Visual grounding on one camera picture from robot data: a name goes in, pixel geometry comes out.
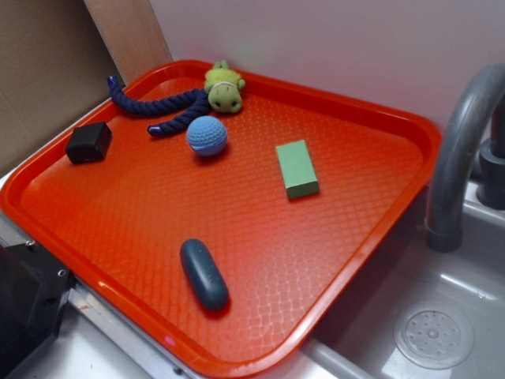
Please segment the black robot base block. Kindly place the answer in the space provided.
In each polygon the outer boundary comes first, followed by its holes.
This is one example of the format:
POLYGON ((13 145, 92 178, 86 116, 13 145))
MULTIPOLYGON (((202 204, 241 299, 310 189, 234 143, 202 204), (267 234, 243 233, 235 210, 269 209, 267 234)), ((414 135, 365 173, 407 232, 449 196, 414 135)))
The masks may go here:
POLYGON ((1 248, 1 377, 11 378, 57 338, 73 274, 40 244, 1 248))

